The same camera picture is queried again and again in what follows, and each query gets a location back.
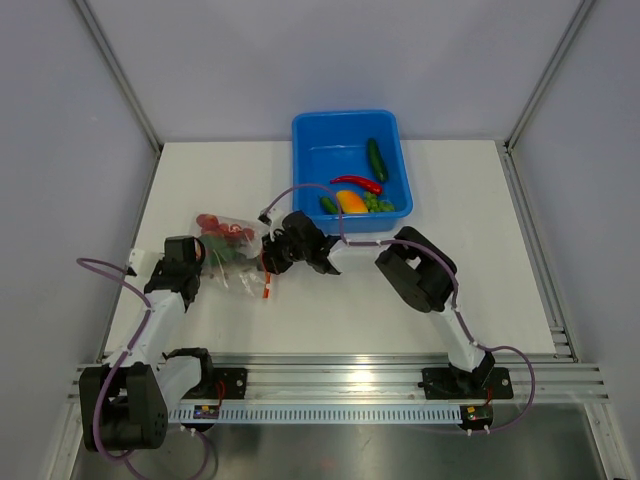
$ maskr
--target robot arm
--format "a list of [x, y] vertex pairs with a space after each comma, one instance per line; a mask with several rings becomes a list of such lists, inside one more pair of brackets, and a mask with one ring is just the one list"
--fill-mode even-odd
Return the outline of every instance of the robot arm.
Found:
[[[107, 450], [158, 448], [166, 435], [168, 411], [189, 390], [210, 380], [211, 359], [199, 349], [172, 352], [159, 366], [172, 331], [182, 323], [198, 293], [204, 261], [201, 247], [198, 251], [193, 237], [172, 237], [165, 240], [164, 256], [132, 251], [128, 273], [150, 277], [144, 293], [151, 304], [151, 314], [131, 350], [123, 344], [103, 365], [85, 369], [80, 377], [84, 442], [89, 450], [96, 450], [92, 423], [100, 390], [123, 352], [127, 357], [101, 405], [100, 438]], [[146, 309], [139, 314], [127, 339], [133, 338], [145, 314]]]
[[[271, 212], [261, 217], [269, 223]], [[442, 266], [424, 252], [404, 245], [350, 247], [337, 236], [325, 236], [302, 212], [278, 219], [263, 237], [265, 265], [269, 272], [285, 272], [294, 262], [306, 261], [323, 274], [339, 275], [377, 267], [391, 286], [411, 308], [429, 314], [445, 344], [449, 370], [457, 387], [474, 396], [489, 377], [493, 356], [472, 344], [456, 318], [451, 304], [453, 284]], [[404, 227], [395, 236], [425, 246], [443, 259], [455, 273], [456, 265], [435, 245], [412, 227]]]

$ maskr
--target white table surface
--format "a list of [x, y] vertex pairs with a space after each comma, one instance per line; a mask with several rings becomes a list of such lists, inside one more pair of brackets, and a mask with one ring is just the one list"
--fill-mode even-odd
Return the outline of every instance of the white table surface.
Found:
[[[402, 148], [414, 200], [403, 223], [457, 264], [463, 311], [476, 338], [490, 346], [555, 353], [495, 144], [405, 141]], [[290, 142], [169, 143], [136, 247], [162, 251], [165, 237], [193, 233], [197, 213], [255, 219], [290, 184]], [[288, 211], [291, 199], [280, 207]], [[269, 300], [229, 294], [203, 281], [166, 350], [444, 353], [429, 316], [405, 305], [381, 274], [336, 277], [296, 264], [274, 278]], [[145, 279], [132, 283], [141, 287]], [[107, 351], [126, 340], [140, 308], [133, 295], [121, 295]]]

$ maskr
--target plastic bag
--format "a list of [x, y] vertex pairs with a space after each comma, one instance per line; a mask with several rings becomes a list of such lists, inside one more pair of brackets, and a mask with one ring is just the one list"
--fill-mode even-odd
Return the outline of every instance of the plastic bag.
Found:
[[196, 217], [195, 236], [205, 248], [202, 278], [233, 293], [263, 297], [267, 275], [261, 260], [262, 236], [269, 229], [258, 222], [247, 222], [219, 215]]

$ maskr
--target green cucumber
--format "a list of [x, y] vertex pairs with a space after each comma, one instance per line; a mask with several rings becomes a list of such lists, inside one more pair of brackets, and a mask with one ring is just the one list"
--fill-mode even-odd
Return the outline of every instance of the green cucumber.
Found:
[[338, 214], [338, 207], [336, 207], [336, 204], [333, 203], [333, 200], [331, 200], [329, 197], [320, 197], [320, 205], [322, 205], [322, 208], [324, 208], [325, 212], [331, 215]]
[[384, 160], [382, 158], [382, 155], [380, 154], [378, 143], [373, 138], [367, 140], [367, 158], [369, 159], [369, 164], [371, 165], [373, 174], [378, 179], [378, 181], [386, 182], [387, 180], [389, 180], [389, 172], [387, 171], [387, 166], [384, 164]]

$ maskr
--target blue bin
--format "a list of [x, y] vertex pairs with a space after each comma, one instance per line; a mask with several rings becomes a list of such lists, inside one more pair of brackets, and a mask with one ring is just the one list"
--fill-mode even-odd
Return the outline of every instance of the blue bin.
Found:
[[[396, 119], [386, 110], [316, 112], [298, 115], [293, 120], [293, 184], [319, 183], [334, 192], [364, 189], [349, 183], [331, 185], [341, 175], [359, 175], [377, 182], [369, 166], [366, 144], [378, 142], [389, 171], [382, 184], [381, 199], [391, 201], [394, 212], [351, 214], [344, 216], [347, 233], [385, 232], [413, 209], [407, 172], [400, 147]], [[338, 233], [338, 216], [327, 215], [319, 198], [328, 196], [320, 189], [304, 188], [293, 192], [293, 210], [302, 210], [325, 233]]]

